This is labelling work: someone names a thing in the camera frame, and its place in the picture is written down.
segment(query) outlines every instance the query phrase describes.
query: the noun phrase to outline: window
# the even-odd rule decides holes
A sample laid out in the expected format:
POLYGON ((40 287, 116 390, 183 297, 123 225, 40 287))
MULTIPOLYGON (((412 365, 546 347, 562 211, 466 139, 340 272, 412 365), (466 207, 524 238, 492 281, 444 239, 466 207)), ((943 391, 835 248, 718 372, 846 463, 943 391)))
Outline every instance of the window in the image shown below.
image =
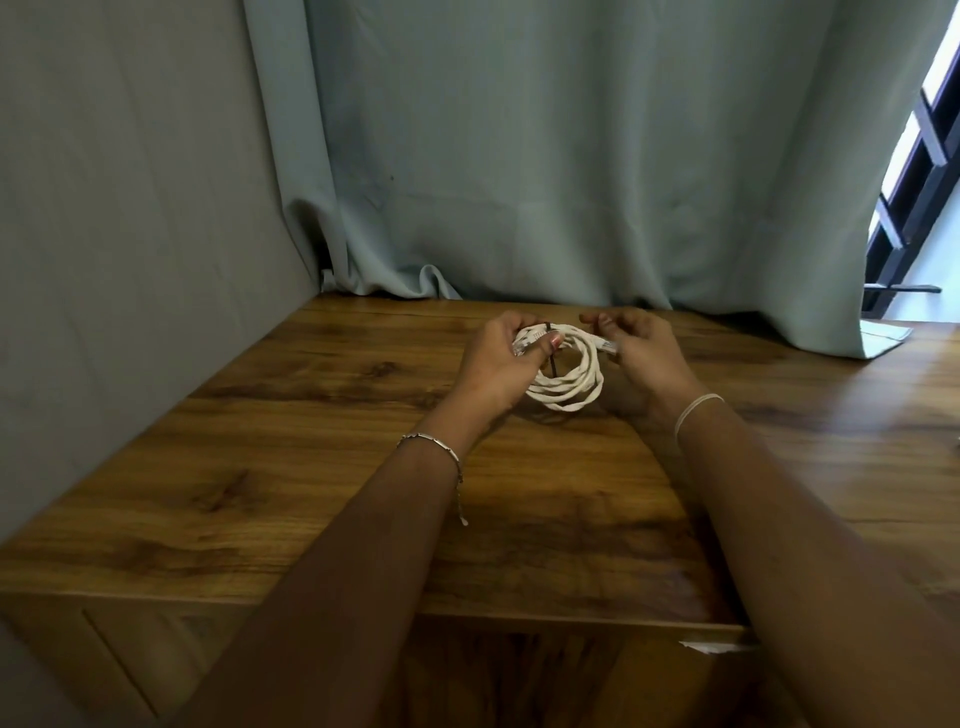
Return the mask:
POLYGON ((960 178, 960 6, 926 74, 880 186, 867 234, 862 313, 881 318, 960 178))

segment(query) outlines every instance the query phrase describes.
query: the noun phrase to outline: tabletop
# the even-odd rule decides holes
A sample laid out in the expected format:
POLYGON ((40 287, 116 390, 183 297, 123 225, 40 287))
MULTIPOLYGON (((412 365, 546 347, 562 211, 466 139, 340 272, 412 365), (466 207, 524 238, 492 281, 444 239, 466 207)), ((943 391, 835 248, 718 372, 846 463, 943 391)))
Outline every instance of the tabletop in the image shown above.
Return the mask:
MULTIPOLYGON (((320 296, 0 549, 0 593, 255 604, 448 391, 504 303, 320 296)), ((556 323, 580 309, 524 304, 556 323)), ((666 312, 692 367, 935 608, 960 621, 960 332, 872 362, 666 312)), ((525 400, 465 467, 420 612, 742 624, 668 433, 615 365, 570 416, 525 400)))

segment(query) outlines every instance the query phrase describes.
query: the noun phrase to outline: gray wall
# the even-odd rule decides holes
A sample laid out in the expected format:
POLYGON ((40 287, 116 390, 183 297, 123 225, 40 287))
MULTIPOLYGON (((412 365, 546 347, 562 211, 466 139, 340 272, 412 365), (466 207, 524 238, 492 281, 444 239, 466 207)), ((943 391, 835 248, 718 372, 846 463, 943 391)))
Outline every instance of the gray wall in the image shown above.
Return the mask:
MULTIPOLYGON (((0 539, 315 291, 239 0, 0 2, 0 539)), ((14 648, 0 724, 55 725, 14 648)))

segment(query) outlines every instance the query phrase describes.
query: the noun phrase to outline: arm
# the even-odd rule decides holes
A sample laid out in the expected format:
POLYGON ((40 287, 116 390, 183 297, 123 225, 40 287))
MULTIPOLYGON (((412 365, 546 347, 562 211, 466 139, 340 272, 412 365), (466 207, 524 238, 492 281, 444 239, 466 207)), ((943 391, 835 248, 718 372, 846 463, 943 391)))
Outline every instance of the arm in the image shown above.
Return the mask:
MULTIPOLYGON (((669 324, 637 309, 583 317, 673 430, 708 390, 669 324)), ((814 725, 960 726, 960 637, 720 400, 681 450, 757 635, 814 725)))
MULTIPOLYGON (((563 339, 544 336, 514 356, 517 330, 536 322, 508 311, 484 324, 450 394, 412 431, 433 435, 463 462, 563 339)), ((453 459, 434 443, 407 440, 394 450, 244 625, 177 728, 368 725, 413 621, 456 479, 453 459)))

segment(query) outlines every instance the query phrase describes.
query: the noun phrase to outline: hand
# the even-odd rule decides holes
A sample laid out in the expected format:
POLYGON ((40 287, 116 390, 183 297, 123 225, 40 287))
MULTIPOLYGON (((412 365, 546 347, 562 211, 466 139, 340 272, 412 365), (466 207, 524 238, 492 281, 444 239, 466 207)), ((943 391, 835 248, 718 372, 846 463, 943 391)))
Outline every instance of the hand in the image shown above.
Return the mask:
POLYGON ((472 402, 487 423, 510 410, 564 340, 563 334, 551 331, 514 356, 516 333, 542 323, 532 313, 505 311, 480 327, 464 349, 450 397, 472 402))
POLYGON ((672 430, 686 406, 709 391, 690 371, 673 329, 660 316, 611 308, 581 314, 580 320, 616 343, 624 374, 650 392, 650 412, 660 426, 672 430))

